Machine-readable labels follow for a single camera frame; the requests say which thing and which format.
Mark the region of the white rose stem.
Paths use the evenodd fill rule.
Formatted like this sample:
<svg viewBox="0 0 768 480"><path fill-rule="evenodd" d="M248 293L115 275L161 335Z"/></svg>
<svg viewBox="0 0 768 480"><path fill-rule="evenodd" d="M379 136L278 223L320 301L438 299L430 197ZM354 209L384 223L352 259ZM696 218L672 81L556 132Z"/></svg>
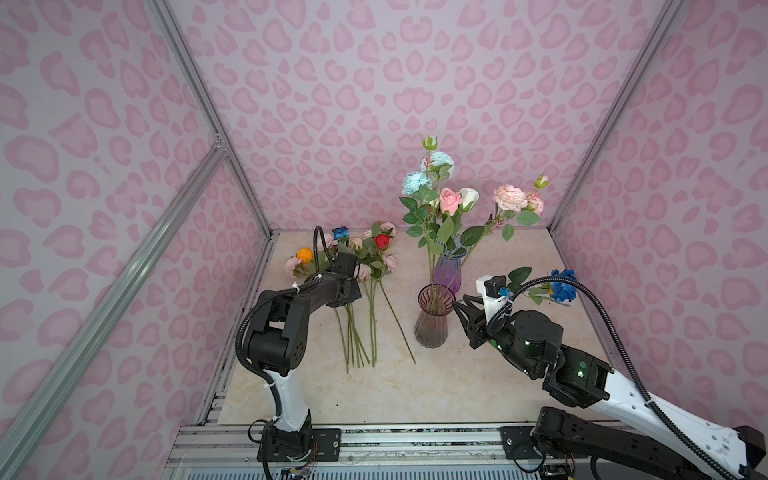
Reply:
<svg viewBox="0 0 768 480"><path fill-rule="evenodd" d="M461 235L459 230L461 229L461 217L463 214L469 213L474 208L479 199L479 193L472 188L462 188L458 192L450 189L443 189L441 191L441 199L448 201L447 212L451 213L454 227L457 229L454 236L460 238Z"/></svg>

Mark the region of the single pink rose stem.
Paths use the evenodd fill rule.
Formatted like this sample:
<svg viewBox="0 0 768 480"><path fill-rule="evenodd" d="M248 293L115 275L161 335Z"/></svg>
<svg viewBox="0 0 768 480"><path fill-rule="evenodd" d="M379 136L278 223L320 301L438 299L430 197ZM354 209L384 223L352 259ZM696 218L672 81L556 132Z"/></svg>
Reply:
<svg viewBox="0 0 768 480"><path fill-rule="evenodd" d="M460 260L454 257L456 249L456 213L460 213L461 195L450 188L442 188L438 198L430 203L428 249L431 254L431 282L446 287L452 294L460 289L461 276L457 273Z"/></svg>

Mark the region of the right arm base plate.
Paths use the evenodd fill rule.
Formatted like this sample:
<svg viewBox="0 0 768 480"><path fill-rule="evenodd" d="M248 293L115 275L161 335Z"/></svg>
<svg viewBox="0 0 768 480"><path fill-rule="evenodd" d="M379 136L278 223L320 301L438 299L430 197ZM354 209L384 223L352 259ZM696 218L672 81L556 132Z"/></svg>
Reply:
<svg viewBox="0 0 768 480"><path fill-rule="evenodd" d="M540 461L541 453L531 437L532 426L502 426L499 428L501 444L507 460Z"/></svg>

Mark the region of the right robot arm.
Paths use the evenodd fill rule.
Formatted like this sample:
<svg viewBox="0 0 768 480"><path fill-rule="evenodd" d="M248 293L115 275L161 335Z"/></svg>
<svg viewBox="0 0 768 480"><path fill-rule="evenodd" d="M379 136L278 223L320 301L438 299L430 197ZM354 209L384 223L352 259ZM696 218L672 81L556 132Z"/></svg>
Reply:
<svg viewBox="0 0 768 480"><path fill-rule="evenodd" d="M501 298L465 296L453 304L472 348L490 344L513 367L561 403L541 409L530 437L556 456L607 460L659 479L759 479L764 435L750 426L712 423L651 393L608 363L563 343L563 328L545 314L490 318Z"/></svg>

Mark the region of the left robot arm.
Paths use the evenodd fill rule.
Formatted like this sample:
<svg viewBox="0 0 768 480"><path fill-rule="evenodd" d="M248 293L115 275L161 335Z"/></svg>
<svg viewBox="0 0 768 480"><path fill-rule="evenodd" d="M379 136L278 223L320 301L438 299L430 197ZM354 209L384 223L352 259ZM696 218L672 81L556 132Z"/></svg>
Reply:
<svg viewBox="0 0 768 480"><path fill-rule="evenodd" d="M296 370L306 354L310 315L323 306L343 307L361 298L358 259L339 253L330 268L302 283L260 295L238 327L235 354L266 382L275 413L264 428L262 446L274 445L298 457L310 448L311 413Z"/></svg>

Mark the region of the dark blue rose stem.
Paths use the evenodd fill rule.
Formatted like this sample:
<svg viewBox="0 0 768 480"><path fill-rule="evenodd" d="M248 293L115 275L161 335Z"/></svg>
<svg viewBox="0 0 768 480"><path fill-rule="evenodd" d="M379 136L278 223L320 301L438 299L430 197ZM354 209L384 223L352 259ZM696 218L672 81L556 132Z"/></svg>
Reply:
<svg viewBox="0 0 768 480"><path fill-rule="evenodd" d="M531 276L532 268L528 266L518 267L507 275L507 288L515 292L527 282L532 282L522 295L529 298L536 305L542 303L568 305L577 297L577 289L570 283L555 281L555 278L565 278L576 281L573 270L552 270L548 275L534 278Z"/></svg>

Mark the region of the blue purple glass vase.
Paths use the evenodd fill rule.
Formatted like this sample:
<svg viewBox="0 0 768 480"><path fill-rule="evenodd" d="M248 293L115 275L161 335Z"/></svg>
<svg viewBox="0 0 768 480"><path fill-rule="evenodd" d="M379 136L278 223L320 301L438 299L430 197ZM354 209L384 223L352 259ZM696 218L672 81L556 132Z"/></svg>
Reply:
<svg viewBox="0 0 768 480"><path fill-rule="evenodd" d="M457 294L462 286L461 269L467 253L458 236L450 238L443 252L439 256L434 255L431 283L443 285Z"/></svg>

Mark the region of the maroon grey glass vase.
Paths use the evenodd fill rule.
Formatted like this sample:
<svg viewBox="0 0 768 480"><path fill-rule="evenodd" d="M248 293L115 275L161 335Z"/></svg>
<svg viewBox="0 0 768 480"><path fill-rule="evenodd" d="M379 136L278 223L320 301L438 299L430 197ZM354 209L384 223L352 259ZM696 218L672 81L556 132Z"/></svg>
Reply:
<svg viewBox="0 0 768 480"><path fill-rule="evenodd" d="M454 293L445 285L430 284L418 294L420 313L414 327L418 343L425 348L442 346L448 337L448 315L453 312Z"/></svg>

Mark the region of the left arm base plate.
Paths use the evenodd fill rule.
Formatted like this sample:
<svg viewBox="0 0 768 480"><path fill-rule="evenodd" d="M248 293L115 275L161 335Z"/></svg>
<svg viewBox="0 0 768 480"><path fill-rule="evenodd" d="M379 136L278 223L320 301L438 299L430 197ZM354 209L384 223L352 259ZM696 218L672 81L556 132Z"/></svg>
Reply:
<svg viewBox="0 0 768 480"><path fill-rule="evenodd" d="M268 427L260 440L257 458L266 462L335 462L339 459L341 430L313 428L286 432Z"/></svg>

